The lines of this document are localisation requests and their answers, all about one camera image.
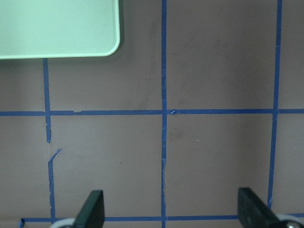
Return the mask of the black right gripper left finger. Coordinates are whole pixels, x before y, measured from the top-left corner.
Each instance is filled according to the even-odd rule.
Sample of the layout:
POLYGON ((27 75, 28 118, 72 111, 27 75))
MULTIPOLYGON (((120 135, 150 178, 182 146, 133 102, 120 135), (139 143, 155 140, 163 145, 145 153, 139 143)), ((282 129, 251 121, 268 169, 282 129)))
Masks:
POLYGON ((104 195, 102 190, 90 192, 75 221, 75 228, 102 228, 105 222, 104 195))

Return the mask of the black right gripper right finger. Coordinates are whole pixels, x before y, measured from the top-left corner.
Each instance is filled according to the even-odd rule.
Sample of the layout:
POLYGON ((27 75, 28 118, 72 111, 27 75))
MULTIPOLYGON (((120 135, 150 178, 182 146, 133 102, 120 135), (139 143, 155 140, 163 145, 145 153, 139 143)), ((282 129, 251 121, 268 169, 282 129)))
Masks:
POLYGON ((283 223, 248 187, 239 188, 237 216, 243 228, 282 228, 283 223))

